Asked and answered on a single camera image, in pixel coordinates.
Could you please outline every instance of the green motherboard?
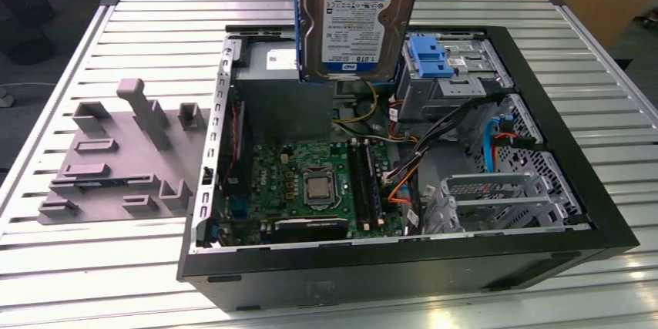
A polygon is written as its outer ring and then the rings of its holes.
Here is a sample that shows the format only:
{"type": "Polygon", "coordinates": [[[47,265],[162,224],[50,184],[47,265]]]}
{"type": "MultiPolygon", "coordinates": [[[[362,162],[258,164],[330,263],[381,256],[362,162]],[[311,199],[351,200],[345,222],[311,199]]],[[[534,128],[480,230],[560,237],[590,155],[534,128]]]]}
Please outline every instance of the green motherboard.
{"type": "MultiPolygon", "coordinates": [[[[385,143],[370,144],[374,155],[374,168],[378,175],[390,169],[385,143]]],[[[385,212],[382,225],[363,228],[358,225],[355,202],[351,188],[351,174],[347,160],[347,143],[298,143],[287,145],[257,146],[253,160],[253,194],[249,200],[246,218],[235,228],[241,245],[267,243],[262,240],[263,220],[287,218],[335,217],[349,221],[347,239],[391,237],[401,235],[402,218],[397,205],[387,204],[385,190],[379,189],[385,212]],[[330,184],[334,191],[329,206],[310,206],[306,189],[310,173],[327,173],[321,182],[330,184]]]]}

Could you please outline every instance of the slotted metal surface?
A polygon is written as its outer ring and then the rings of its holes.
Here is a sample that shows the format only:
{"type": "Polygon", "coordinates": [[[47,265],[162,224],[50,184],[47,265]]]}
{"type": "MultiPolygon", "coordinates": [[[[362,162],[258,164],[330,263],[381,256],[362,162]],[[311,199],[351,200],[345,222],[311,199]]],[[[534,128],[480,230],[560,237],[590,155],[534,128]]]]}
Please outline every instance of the slotted metal surface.
{"type": "Polygon", "coordinates": [[[287,25],[294,17],[286,0],[122,0],[97,13],[0,190],[2,326],[658,325],[653,108],[568,9],[545,0],[420,0],[416,9],[416,25],[509,27],[641,247],[512,293],[227,314],[175,280],[182,218],[43,227],[38,207],[74,138],[79,102],[129,109],[115,84],[141,77],[166,109],[190,101],[209,108],[226,25],[287,25]]]}

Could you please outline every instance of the motherboard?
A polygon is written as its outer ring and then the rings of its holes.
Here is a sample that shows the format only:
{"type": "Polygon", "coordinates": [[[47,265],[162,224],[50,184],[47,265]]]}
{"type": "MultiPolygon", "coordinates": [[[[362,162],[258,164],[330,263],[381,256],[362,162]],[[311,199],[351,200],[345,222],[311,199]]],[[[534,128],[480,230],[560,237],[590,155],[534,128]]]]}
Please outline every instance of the motherboard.
{"type": "Polygon", "coordinates": [[[251,197],[230,201],[238,245],[402,234],[378,181],[391,165],[385,142],[257,145],[253,153],[251,197]]]}

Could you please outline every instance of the yellow cable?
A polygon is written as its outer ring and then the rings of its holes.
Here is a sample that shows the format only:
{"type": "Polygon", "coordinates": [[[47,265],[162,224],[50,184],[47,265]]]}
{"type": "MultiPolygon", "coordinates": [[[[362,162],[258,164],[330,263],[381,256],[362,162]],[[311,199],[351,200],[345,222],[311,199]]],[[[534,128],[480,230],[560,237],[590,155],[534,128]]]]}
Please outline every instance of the yellow cable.
{"type": "Polygon", "coordinates": [[[365,81],[366,85],[370,88],[370,91],[373,92],[373,108],[370,109],[370,112],[366,113],[362,117],[354,117],[351,119],[335,119],[333,122],[334,123],[358,123],[361,120],[370,118],[370,116],[374,114],[374,111],[378,109],[378,93],[374,91],[373,84],[367,81],[365,81]]]}

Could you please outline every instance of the sticker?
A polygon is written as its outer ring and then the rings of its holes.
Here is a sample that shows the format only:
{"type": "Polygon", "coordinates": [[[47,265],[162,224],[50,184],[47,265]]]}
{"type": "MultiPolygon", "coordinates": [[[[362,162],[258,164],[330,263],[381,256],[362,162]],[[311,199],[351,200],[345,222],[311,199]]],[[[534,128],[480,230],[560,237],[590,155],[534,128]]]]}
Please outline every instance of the sticker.
{"type": "Polygon", "coordinates": [[[393,122],[398,122],[398,110],[396,108],[389,109],[389,115],[391,117],[393,122]]]}
{"type": "Polygon", "coordinates": [[[322,62],[333,71],[375,68],[385,27],[379,14],[391,0],[325,0],[322,62]]]}
{"type": "Polygon", "coordinates": [[[449,58],[449,65],[450,67],[453,66],[464,66],[466,67],[466,61],[464,60],[464,58],[449,58]]]}
{"type": "Polygon", "coordinates": [[[267,69],[298,69],[298,51],[273,49],[267,52],[267,69]]]}
{"type": "Polygon", "coordinates": [[[424,191],[424,196],[425,197],[432,197],[434,196],[434,192],[437,192],[437,188],[432,185],[425,186],[425,191],[424,191]]]}
{"type": "Polygon", "coordinates": [[[414,224],[416,227],[420,226],[420,215],[417,215],[412,209],[410,212],[408,212],[408,220],[414,224]]]}

